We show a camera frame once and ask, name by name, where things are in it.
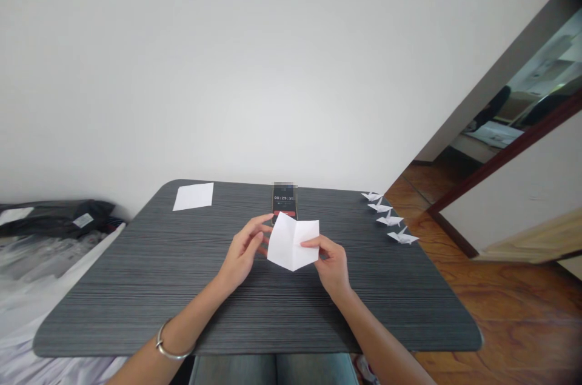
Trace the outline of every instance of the bracelet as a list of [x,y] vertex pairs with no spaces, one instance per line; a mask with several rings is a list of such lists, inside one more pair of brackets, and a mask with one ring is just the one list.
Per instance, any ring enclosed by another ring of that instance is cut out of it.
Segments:
[[168,324],[170,320],[171,319],[169,319],[168,321],[166,321],[164,324],[162,324],[162,327],[159,328],[158,338],[157,338],[157,341],[156,341],[156,349],[158,349],[158,351],[162,355],[164,355],[166,358],[168,358],[168,359],[171,359],[173,361],[181,361],[181,360],[189,357],[192,354],[192,352],[194,351],[194,347],[188,353],[185,353],[183,355],[172,355],[171,353],[168,353],[168,352],[166,352],[164,350],[164,348],[162,346],[162,343],[163,343],[163,340],[162,340],[162,330],[164,330],[166,324]]

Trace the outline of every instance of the red button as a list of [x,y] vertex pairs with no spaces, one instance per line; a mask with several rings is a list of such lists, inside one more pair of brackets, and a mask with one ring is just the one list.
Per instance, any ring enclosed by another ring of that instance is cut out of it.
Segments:
[[295,216],[295,211],[275,211],[274,212],[275,216],[279,215],[279,212],[282,212],[285,215]]

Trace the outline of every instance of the jeans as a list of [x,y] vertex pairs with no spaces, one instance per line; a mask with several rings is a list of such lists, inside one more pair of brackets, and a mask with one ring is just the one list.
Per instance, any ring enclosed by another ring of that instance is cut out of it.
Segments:
[[348,353],[196,357],[190,385],[358,385]]

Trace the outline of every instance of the bed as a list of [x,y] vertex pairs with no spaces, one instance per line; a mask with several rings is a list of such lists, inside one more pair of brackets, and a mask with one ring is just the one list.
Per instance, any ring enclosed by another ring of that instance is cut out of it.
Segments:
[[522,134],[521,130],[488,121],[474,132],[461,133],[450,146],[484,164]]

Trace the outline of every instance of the black bag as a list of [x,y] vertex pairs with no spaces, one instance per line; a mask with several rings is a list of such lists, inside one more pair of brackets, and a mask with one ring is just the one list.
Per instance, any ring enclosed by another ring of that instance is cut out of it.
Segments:
[[41,234],[60,238],[79,238],[103,226],[114,207],[115,205],[111,203],[98,200],[0,204],[0,217],[10,214],[2,214],[6,210],[33,208],[25,218],[2,224],[0,237]]

